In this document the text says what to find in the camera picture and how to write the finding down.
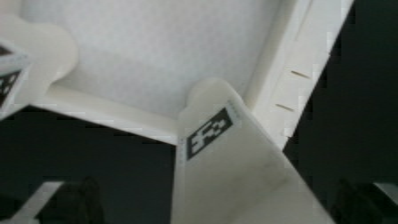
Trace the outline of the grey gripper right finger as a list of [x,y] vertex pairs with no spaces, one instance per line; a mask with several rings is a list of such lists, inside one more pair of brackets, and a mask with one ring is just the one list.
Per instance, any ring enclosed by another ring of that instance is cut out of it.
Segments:
[[398,184],[342,179],[330,216],[335,224],[398,224]]

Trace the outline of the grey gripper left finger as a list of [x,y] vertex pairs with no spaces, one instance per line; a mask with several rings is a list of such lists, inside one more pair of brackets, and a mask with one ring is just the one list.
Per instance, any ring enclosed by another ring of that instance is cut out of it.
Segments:
[[97,181],[47,181],[24,200],[0,193],[0,224],[106,224]]

